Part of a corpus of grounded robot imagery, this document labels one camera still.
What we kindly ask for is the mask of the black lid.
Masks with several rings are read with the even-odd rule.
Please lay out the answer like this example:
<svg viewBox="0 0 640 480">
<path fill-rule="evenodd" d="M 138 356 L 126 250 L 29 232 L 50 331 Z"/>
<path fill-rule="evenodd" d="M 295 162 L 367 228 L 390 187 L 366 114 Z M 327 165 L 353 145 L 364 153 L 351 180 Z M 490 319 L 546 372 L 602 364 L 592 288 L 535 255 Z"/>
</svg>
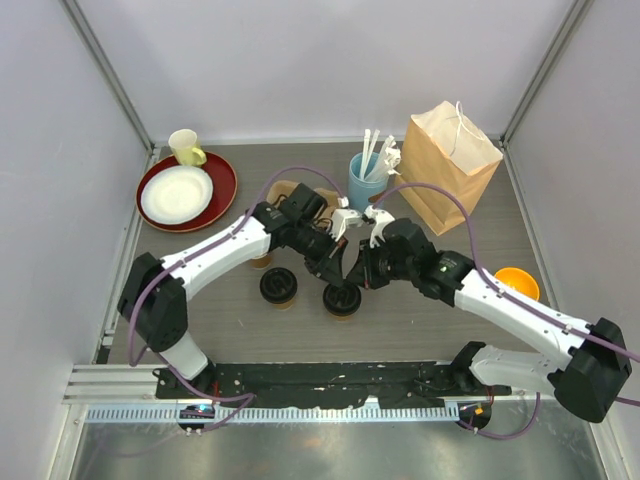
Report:
<svg viewBox="0 0 640 480">
<path fill-rule="evenodd" d="M 327 285 L 323 291 L 322 301 L 328 312 L 356 313 L 361 306 L 362 296 L 360 289 L 350 283 L 345 283 L 341 287 Z"/>
<path fill-rule="evenodd" d="M 295 274 L 281 267 L 268 269 L 259 282 L 259 291 L 263 299 L 277 306 L 291 302 L 297 294 L 297 289 Z"/>
</svg>

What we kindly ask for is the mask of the paper cup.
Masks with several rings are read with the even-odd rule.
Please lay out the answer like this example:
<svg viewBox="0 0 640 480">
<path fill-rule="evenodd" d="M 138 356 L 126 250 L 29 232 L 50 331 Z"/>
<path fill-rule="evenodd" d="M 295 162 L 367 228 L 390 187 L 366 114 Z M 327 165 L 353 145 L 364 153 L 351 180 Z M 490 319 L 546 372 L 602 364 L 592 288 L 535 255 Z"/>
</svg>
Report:
<svg viewBox="0 0 640 480">
<path fill-rule="evenodd" d="M 329 314 L 337 319 L 338 321 L 348 321 L 349 319 L 351 319 L 355 313 L 354 312 L 335 312 L 335 311 L 330 311 Z"/>
<path fill-rule="evenodd" d="M 276 309 L 278 309 L 278 310 L 285 311 L 285 310 L 289 309 L 290 307 L 292 307 L 294 305 L 294 303 L 295 303 L 295 300 L 294 299 L 290 299 L 290 300 L 288 300 L 286 302 L 275 303 L 274 307 Z"/>
</svg>

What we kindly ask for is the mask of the stack of paper cups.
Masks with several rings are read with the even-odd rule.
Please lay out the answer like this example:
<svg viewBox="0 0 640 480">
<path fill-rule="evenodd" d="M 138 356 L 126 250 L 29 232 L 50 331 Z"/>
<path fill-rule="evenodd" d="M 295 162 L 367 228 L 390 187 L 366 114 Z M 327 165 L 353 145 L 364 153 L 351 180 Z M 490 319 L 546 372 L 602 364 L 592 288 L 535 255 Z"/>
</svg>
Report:
<svg viewBox="0 0 640 480">
<path fill-rule="evenodd" d="M 263 270 L 269 267 L 272 263 L 272 255 L 270 253 L 264 254 L 259 257 L 252 258 L 249 264 L 253 269 Z"/>
</svg>

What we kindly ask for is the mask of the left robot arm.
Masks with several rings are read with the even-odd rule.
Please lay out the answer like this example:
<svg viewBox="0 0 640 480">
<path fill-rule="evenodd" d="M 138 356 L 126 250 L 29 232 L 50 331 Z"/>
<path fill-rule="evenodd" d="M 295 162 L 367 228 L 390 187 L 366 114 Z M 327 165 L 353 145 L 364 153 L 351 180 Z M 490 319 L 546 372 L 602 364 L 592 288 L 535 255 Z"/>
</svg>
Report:
<svg viewBox="0 0 640 480">
<path fill-rule="evenodd" d="M 278 248 L 300 254 L 314 276 L 339 286 L 347 223 L 358 213 L 336 209 L 327 227 L 318 216 L 326 200 L 304 184 L 279 204 L 255 204 L 227 229 L 161 259 L 150 253 L 132 264 L 118 302 L 132 334 L 178 372 L 190 398 L 205 397 L 213 385 L 209 358 L 188 330 L 188 303 L 205 286 L 249 260 Z"/>
</svg>

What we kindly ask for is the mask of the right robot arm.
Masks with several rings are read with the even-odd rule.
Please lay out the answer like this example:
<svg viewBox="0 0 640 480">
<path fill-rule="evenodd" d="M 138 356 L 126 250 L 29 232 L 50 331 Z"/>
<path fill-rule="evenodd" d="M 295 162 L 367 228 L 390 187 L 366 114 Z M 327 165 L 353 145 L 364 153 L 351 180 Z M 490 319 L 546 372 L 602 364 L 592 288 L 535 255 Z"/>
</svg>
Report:
<svg viewBox="0 0 640 480">
<path fill-rule="evenodd" d="M 369 290 L 407 281 L 424 297 L 481 317 L 530 346 L 528 352 L 469 342 L 452 361 L 451 380 L 465 395 L 508 386 L 553 396 L 578 418 L 602 422 L 629 379 L 621 329 L 549 308 L 507 286 L 469 257 L 437 250 L 407 218 L 369 209 L 371 236 L 361 241 L 347 279 Z"/>
</svg>

